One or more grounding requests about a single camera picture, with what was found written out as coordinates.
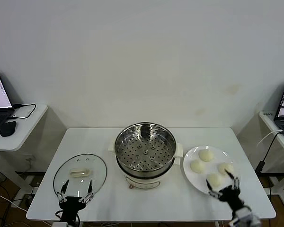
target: steamer pot handle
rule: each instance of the steamer pot handle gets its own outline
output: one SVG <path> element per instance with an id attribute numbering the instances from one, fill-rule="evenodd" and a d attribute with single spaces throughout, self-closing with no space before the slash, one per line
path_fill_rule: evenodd
<path id="1" fill-rule="evenodd" d="M 180 159 L 183 157 L 183 146 L 181 143 L 177 143 L 177 149 L 174 157 L 175 157 L 175 164 L 180 165 Z"/>
<path id="2" fill-rule="evenodd" d="M 111 140 L 109 143 L 108 151 L 114 153 L 115 152 L 115 140 Z"/>

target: glass lid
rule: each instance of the glass lid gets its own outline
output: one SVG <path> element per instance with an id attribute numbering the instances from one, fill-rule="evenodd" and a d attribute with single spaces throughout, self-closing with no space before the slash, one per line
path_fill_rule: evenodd
<path id="1" fill-rule="evenodd" d="M 53 189 L 57 195 L 69 180 L 65 196 L 84 197 L 91 182 L 95 195 L 104 184 L 106 175 L 106 165 L 100 157 L 92 154 L 77 155 L 58 169 L 53 179 Z"/>

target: robot finger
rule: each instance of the robot finger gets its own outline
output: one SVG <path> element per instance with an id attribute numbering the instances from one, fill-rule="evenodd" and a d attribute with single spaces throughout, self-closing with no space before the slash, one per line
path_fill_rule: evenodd
<path id="1" fill-rule="evenodd" d="M 62 185 L 61 193 L 65 194 L 66 189 L 67 189 L 67 186 L 68 186 L 68 182 L 69 182 L 69 180 L 67 180 L 67 181 L 65 182 L 65 184 L 64 184 L 64 185 Z"/>
<path id="2" fill-rule="evenodd" d="M 236 177 L 233 180 L 233 187 L 234 187 L 234 189 L 239 189 L 239 186 L 240 186 L 240 179 Z"/>
<path id="3" fill-rule="evenodd" d="M 209 184 L 208 180 L 206 180 L 206 183 L 207 183 L 207 187 L 209 189 L 208 194 L 212 197 L 215 197 L 216 199 L 219 199 L 222 196 L 222 193 L 214 191 L 212 186 Z"/>
<path id="4" fill-rule="evenodd" d="M 89 188 L 88 188 L 88 190 L 87 190 L 87 193 L 88 193 L 88 194 L 92 194 L 92 192 L 93 192 L 93 185 L 92 185 L 92 181 L 90 180 L 90 182 L 89 182 Z"/>
<path id="5" fill-rule="evenodd" d="M 228 172 L 227 170 L 225 170 L 225 172 L 232 180 L 235 179 L 235 177 L 230 172 Z"/>

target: computer mouse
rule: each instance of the computer mouse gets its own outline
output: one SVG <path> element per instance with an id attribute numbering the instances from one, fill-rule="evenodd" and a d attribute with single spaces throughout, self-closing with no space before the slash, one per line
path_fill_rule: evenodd
<path id="1" fill-rule="evenodd" d="M 0 135 L 3 137 L 14 134 L 17 122 L 6 122 L 0 127 Z"/>

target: wall stain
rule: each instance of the wall stain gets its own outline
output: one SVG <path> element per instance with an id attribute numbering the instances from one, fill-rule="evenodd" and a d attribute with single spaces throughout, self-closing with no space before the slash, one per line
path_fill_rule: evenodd
<path id="1" fill-rule="evenodd" d="M 240 90 L 241 87 L 242 87 L 241 84 L 233 84 L 233 85 L 228 86 L 228 87 L 225 89 L 224 92 L 225 92 L 227 95 L 234 96 L 234 95 Z"/>
<path id="2" fill-rule="evenodd" d="M 195 111 L 196 116 L 202 116 L 206 112 L 206 108 L 200 108 Z"/>

